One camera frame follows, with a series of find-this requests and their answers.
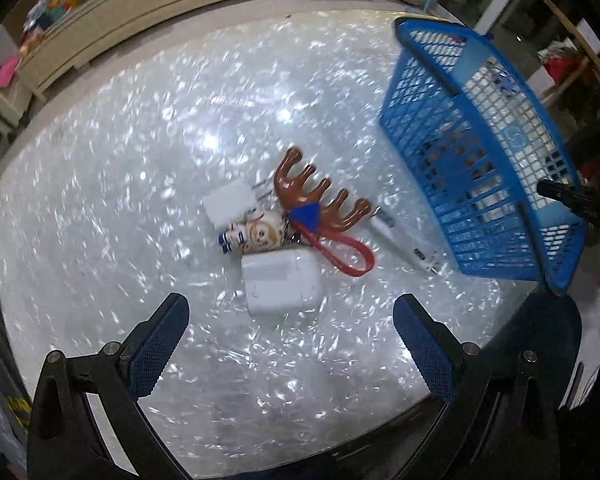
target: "pile of colorful items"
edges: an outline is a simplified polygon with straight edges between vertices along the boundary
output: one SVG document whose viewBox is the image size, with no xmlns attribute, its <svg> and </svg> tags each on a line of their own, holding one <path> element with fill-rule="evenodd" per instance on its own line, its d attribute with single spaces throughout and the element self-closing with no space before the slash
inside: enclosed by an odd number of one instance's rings
<svg viewBox="0 0 600 480">
<path fill-rule="evenodd" d="M 38 0 L 27 14 L 20 37 L 20 57 L 25 57 L 42 41 L 45 31 L 69 10 L 87 0 Z"/>
</svg>

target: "blue triangle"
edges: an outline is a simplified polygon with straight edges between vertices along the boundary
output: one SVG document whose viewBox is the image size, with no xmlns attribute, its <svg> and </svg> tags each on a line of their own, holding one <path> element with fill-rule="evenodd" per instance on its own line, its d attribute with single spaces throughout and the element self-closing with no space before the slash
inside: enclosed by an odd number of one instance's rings
<svg viewBox="0 0 600 480">
<path fill-rule="evenodd" d="M 315 233 L 320 220 L 320 203 L 313 202 L 293 208 L 289 211 L 289 219 L 302 224 L 309 231 Z"/>
</svg>

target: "shiny patterned tabletop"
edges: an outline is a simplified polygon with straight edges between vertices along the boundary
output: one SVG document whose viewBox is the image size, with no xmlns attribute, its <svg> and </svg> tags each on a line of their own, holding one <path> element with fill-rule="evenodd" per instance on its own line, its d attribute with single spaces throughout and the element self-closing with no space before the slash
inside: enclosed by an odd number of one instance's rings
<svg viewBox="0 0 600 480">
<path fill-rule="evenodd" d="M 184 294 L 189 327 L 139 403 L 192 475 L 219 475 L 334 446 L 426 395 L 392 325 L 404 292 L 459 340 L 488 341 L 528 287 L 452 270 L 428 278 L 365 221 L 350 233 L 374 250 L 372 272 L 350 278 L 321 259 L 316 312 L 252 319 L 239 260 L 202 211 L 206 193 L 269 178 L 296 144 L 330 192 L 383 204 L 443 247 L 378 126 L 396 17 L 312 12 L 192 39 L 119 73 L 23 150 L 0 183 L 0 294 L 32 394 L 51 349 L 97 352 Z"/>
</svg>

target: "white thermometer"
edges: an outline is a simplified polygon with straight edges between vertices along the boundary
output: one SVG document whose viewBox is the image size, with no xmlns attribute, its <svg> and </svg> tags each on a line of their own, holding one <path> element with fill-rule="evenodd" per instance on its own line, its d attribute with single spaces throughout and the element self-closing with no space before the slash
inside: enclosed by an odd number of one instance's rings
<svg viewBox="0 0 600 480">
<path fill-rule="evenodd" d="M 442 269 L 442 259 L 438 251 L 431 244 L 416 240 L 385 209 L 378 207 L 371 214 L 371 227 L 419 269 L 434 274 Z"/>
</svg>

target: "figurine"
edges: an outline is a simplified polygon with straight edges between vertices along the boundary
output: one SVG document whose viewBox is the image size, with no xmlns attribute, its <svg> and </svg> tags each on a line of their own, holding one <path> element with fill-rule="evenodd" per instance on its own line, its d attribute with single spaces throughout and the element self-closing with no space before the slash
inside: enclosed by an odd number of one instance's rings
<svg viewBox="0 0 600 480">
<path fill-rule="evenodd" d="M 218 236 L 218 243 L 224 254 L 236 249 L 242 254 L 252 254 L 277 249 L 284 238 L 282 213 L 256 206 L 245 212 L 244 223 L 232 222 L 227 231 Z"/>
</svg>

